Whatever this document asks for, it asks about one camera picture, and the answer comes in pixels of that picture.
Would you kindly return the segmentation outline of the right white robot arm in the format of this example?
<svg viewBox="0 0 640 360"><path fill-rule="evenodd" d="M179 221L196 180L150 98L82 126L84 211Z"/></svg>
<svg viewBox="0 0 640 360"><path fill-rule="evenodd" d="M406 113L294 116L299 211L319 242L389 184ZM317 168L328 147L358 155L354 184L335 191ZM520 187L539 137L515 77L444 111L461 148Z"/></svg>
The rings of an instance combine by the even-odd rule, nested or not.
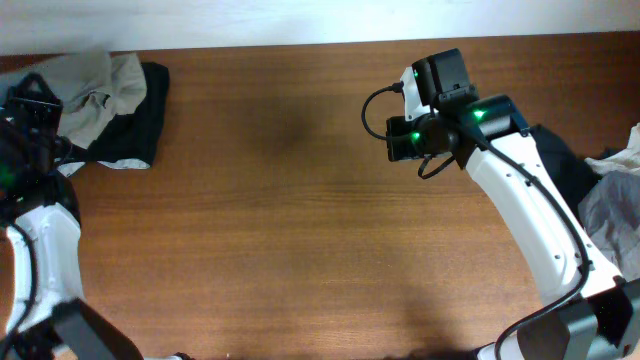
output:
<svg viewBox="0 0 640 360"><path fill-rule="evenodd" d="M468 359L623 359L639 345L639 283L581 228L507 96L435 108L404 94L387 121L392 161L450 155L499 211L533 275L541 309Z"/></svg>

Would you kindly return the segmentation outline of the khaki cargo shorts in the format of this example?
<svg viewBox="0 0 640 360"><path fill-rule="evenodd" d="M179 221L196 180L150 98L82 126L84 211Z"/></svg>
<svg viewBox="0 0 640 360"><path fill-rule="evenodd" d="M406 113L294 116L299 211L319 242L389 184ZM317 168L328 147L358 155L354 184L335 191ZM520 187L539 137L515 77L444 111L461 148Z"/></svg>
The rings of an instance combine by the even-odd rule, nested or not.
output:
<svg viewBox="0 0 640 360"><path fill-rule="evenodd" d="M51 58L14 76L43 77L63 104L58 134L88 148L117 115L128 115L146 97L147 84L135 53L88 52Z"/></svg>

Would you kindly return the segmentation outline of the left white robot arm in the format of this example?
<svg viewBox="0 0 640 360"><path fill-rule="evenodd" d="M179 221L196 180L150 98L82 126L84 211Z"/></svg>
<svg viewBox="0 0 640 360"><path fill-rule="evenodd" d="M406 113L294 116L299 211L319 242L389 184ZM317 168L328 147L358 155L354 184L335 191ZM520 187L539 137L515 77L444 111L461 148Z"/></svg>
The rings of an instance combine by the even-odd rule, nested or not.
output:
<svg viewBox="0 0 640 360"><path fill-rule="evenodd" d="M14 259L4 359L139 359L136 345L86 301L79 205L58 168L72 143L59 136L62 102L30 73L1 106L1 227Z"/></svg>

